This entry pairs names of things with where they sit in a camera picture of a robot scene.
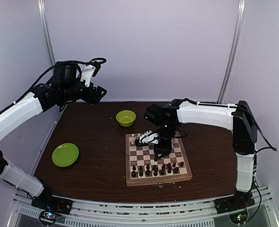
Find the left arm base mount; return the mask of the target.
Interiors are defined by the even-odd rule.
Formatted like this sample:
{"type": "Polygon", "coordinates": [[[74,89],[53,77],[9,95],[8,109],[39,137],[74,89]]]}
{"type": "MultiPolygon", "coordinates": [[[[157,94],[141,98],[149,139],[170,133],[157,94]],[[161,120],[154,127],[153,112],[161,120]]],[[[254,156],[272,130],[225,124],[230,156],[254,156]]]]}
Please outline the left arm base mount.
{"type": "Polygon", "coordinates": [[[56,223],[59,217],[69,215],[72,208],[72,200],[52,197],[49,205],[46,205],[38,199],[32,199],[31,205],[40,208],[42,211],[39,213],[39,221],[44,226],[50,226],[56,223]]]}

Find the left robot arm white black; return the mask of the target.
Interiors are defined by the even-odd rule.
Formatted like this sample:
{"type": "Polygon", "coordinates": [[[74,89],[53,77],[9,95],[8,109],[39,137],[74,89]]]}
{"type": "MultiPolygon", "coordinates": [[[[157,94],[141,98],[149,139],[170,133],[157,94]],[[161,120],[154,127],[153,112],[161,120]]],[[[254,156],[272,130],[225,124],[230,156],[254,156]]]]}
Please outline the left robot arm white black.
{"type": "MultiPolygon", "coordinates": [[[[0,142],[29,119],[54,106],[63,108],[68,103],[83,100],[96,105],[107,91],[91,82],[106,62],[96,58],[89,62],[59,61],[46,70],[53,70],[47,84],[35,81],[15,102],[0,111],[0,142]]],[[[46,210],[56,206],[51,189],[36,177],[25,173],[7,160],[0,150],[0,179],[27,192],[46,210]]]]}

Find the wooden chess board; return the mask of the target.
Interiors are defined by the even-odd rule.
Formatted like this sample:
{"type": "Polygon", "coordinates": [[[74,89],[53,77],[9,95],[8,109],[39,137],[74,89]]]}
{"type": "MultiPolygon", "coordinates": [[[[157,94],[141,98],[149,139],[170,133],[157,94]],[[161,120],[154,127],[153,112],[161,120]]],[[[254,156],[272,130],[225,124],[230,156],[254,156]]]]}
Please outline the wooden chess board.
{"type": "Polygon", "coordinates": [[[135,139],[140,134],[125,135],[126,185],[147,186],[176,183],[192,179],[192,171],[181,138],[172,139],[172,151],[154,160],[154,144],[137,147],[135,139]]]}

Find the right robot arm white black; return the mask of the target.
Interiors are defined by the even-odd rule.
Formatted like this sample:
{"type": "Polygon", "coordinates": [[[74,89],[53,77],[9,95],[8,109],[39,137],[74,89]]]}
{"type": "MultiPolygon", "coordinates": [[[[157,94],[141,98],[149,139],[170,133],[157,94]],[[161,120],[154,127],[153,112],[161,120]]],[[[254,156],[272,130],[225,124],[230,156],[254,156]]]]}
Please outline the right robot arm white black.
{"type": "Polygon", "coordinates": [[[230,203],[235,209],[240,209],[249,201],[256,172],[258,128],[246,101],[220,105],[195,102],[188,98],[174,99],[164,107],[156,104],[147,107],[144,118],[158,129],[145,132],[136,139],[136,145],[153,143],[156,160],[171,153],[171,140],[182,124],[211,125],[232,131],[232,147],[237,157],[237,179],[230,203]]]}

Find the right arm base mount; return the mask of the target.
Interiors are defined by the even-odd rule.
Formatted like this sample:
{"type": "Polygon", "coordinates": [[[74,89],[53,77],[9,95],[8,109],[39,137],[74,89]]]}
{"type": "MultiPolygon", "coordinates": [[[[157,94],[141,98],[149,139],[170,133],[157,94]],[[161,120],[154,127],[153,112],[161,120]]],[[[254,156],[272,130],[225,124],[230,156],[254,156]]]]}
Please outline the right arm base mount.
{"type": "Polygon", "coordinates": [[[254,199],[245,201],[243,198],[235,196],[214,200],[214,205],[218,214],[227,213],[233,224],[245,224],[249,219],[248,208],[255,204],[254,199]]]}

